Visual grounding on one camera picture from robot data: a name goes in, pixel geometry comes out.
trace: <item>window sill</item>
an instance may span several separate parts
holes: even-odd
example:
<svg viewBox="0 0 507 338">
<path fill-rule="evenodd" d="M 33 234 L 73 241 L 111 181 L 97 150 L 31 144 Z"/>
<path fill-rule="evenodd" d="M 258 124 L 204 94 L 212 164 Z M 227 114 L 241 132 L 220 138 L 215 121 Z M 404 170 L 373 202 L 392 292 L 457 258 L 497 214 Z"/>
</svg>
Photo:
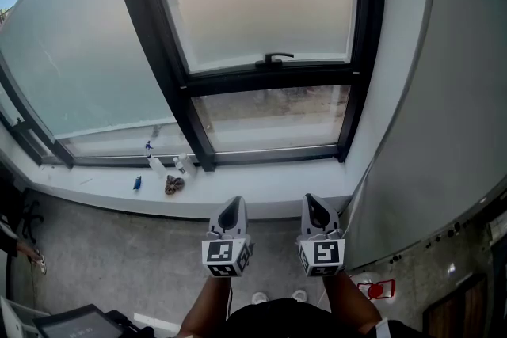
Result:
<svg viewBox="0 0 507 338">
<path fill-rule="evenodd" d="M 176 169 L 168 175 L 177 177 Z M 195 179 L 172 196 L 164 193 L 165 180 L 150 168 L 97 168 L 42 165 L 32 187 L 78 203 L 148 215 L 209 218 L 232 196 L 247 202 L 250 219 L 289 218 L 301 214 L 301 199 L 311 192 L 337 210 L 349 201 L 344 193 L 345 171 L 336 159 L 265 165 L 219 167 L 214 173 L 198 169 Z M 141 189 L 133 190 L 142 176 Z"/>
</svg>

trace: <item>window handle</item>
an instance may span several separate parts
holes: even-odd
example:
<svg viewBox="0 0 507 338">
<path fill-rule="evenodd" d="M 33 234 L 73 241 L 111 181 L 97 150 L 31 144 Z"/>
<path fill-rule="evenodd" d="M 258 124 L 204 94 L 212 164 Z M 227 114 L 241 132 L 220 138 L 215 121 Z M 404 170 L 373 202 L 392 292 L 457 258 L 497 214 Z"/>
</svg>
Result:
<svg viewBox="0 0 507 338">
<path fill-rule="evenodd" d="M 255 67 L 257 68 L 275 68 L 281 67 L 281 59 L 274 59 L 273 56 L 289 56 L 294 58 L 294 54 L 288 54 L 287 52 L 273 52 L 271 54 L 264 55 L 264 61 L 257 61 Z"/>
</svg>

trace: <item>white bottle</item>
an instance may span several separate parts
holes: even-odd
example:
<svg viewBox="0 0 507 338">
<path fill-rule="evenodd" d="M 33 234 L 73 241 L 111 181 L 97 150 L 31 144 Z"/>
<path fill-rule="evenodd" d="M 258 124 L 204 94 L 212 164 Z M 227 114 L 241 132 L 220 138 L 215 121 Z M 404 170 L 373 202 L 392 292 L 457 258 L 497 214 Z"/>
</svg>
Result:
<svg viewBox="0 0 507 338">
<path fill-rule="evenodd" d="M 174 158 L 173 161 L 174 161 L 174 166 L 176 166 L 176 169 L 180 171 L 181 177 L 183 177 L 184 179 L 188 179 L 190 175 L 187 173 L 187 171 L 183 167 L 183 164 L 177 158 Z"/>
<path fill-rule="evenodd" d="M 160 177 L 160 179 L 164 179 L 167 173 L 166 168 L 160 162 L 160 159 L 154 157 L 153 155 L 148 155 L 147 158 L 148 162 L 150 162 L 151 168 L 158 174 L 158 177 Z"/>
<path fill-rule="evenodd" d="M 190 158 L 187 154 L 185 154 L 185 153 L 179 154 L 178 160 L 188 175 L 190 175 L 191 177 L 195 177 L 195 175 L 197 175 L 197 168 L 192 163 L 192 161 L 190 161 Z"/>
</svg>

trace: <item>white wall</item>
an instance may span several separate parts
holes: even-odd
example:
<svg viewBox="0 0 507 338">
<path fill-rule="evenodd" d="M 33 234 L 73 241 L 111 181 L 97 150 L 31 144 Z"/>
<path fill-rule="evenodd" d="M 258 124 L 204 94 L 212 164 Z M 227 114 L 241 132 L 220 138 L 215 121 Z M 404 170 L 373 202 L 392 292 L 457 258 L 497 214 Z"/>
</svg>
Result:
<svg viewBox="0 0 507 338">
<path fill-rule="evenodd" d="M 429 236 L 507 173 L 506 5 L 433 0 L 410 90 L 350 227 L 349 266 Z"/>
<path fill-rule="evenodd" d="M 352 195 L 386 133 L 410 68 L 417 61 L 427 0 L 386 0 L 379 49 L 359 126 L 345 162 L 346 194 Z"/>
</svg>

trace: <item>gray wall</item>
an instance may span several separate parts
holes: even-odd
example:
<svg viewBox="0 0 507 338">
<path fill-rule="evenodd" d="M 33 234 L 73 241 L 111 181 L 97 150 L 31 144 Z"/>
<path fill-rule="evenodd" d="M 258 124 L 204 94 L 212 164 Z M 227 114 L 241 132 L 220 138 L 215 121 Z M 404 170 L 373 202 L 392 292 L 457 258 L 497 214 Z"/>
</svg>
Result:
<svg viewBox="0 0 507 338">
<path fill-rule="evenodd" d="M 350 226 L 348 266 L 428 237 L 505 174 L 507 0 L 433 0 L 410 89 Z"/>
</svg>

